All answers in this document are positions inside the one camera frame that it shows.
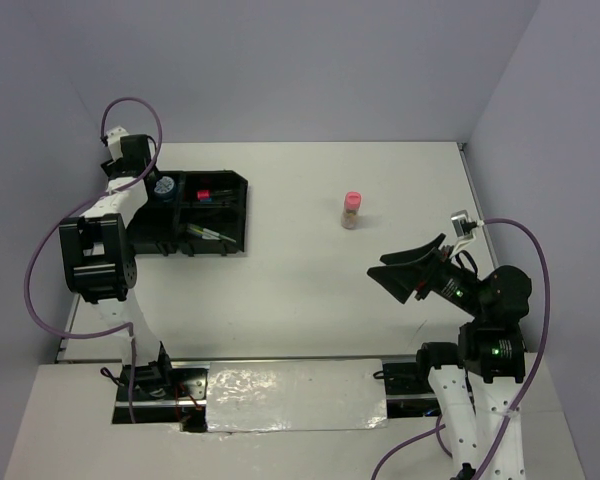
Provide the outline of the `pink capped small bottle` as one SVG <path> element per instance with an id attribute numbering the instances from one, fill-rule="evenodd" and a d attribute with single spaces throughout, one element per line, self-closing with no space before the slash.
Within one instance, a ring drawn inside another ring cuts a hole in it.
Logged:
<path id="1" fill-rule="evenodd" d="M 361 203 L 362 196 L 359 192 L 350 191 L 346 193 L 341 215 L 341 226 L 343 228 L 353 229 L 356 226 Z"/>

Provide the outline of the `yellow slim pen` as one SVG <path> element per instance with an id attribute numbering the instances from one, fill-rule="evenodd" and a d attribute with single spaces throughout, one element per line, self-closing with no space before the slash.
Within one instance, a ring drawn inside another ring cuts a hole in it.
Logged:
<path id="1" fill-rule="evenodd" d="M 211 231 L 209 229 L 205 229 L 205 228 L 199 228 L 198 226 L 195 225 L 188 225 L 186 228 L 187 232 L 192 234 L 192 235 L 196 235 L 200 238 L 213 238 L 213 239 L 217 239 L 220 237 L 220 234 L 215 232 L 215 231 Z"/>

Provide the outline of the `blue patterned round tin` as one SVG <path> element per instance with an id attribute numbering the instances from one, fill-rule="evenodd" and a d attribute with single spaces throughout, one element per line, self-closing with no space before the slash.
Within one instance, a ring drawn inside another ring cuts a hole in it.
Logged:
<path id="1" fill-rule="evenodd" d="M 173 202 L 177 197 L 176 179 L 170 175 L 162 175 L 154 184 L 153 199 L 160 202 Z"/>

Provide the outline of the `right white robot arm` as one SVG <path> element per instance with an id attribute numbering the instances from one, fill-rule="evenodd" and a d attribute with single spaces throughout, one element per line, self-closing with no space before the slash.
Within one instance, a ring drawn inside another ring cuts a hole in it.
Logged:
<path id="1" fill-rule="evenodd" d="M 444 239 L 385 254 L 367 274 L 400 303 L 436 294 L 470 316 L 457 342 L 421 346 L 415 380 L 436 396 L 457 478 L 523 479 L 515 398 L 526 378 L 519 322 L 529 312 L 531 280 L 508 265 L 480 278 L 454 263 Z"/>

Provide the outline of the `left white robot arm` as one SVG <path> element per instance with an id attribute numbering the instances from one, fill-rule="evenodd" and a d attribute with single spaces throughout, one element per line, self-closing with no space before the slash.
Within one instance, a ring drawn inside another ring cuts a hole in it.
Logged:
<path id="1" fill-rule="evenodd" d="M 162 399 L 175 389 L 176 374 L 135 295 L 137 264 L 127 234 L 149 199 L 140 175 L 151 162 L 150 139 L 115 127 L 105 133 L 104 142 L 111 154 L 102 165 L 108 176 L 106 193 L 59 227 L 65 279 L 69 290 L 91 304 L 108 328 L 122 328 L 120 382 Z"/>

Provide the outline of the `silver foil covered panel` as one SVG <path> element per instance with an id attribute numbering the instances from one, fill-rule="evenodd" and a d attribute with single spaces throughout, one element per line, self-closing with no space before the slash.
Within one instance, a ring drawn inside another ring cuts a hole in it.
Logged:
<path id="1" fill-rule="evenodd" d="M 345 431 L 388 424 L 378 359 L 214 362 L 210 432 Z"/>

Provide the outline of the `black compartment organizer tray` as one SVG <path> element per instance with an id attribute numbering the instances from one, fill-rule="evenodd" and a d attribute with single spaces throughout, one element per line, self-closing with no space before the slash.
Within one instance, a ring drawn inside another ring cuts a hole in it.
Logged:
<path id="1" fill-rule="evenodd" d="M 176 179 L 178 192 L 173 202 L 153 199 L 155 182 L 162 175 Z M 199 205 L 197 191 L 209 190 L 221 205 Z M 196 255 L 236 254 L 245 250 L 248 181 L 232 170 L 162 171 L 149 184 L 148 201 L 134 215 L 127 235 L 138 255 L 175 253 Z M 237 241 L 230 243 L 200 238 L 187 232 L 188 225 L 209 229 Z"/>

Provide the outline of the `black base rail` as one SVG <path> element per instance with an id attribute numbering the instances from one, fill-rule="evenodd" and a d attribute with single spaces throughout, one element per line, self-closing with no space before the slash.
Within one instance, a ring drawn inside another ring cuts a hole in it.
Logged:
<path id="1" fill-rule="evenodd" d="M 128 393 L 122 381 L 117 391 L 111 423 L 114 425 L 174 424 L 186 433 L 206 433 L 209 362 L 183 361 L 174 364 L 173 389 L 159 397 L 134 391 L 134 418 L 128 411 Z M 417 372 L 414 356 L 384 358 L 373 378 L 384 383 L 390 419 L 434 417 L 439 403 L 424 376 Z"/>

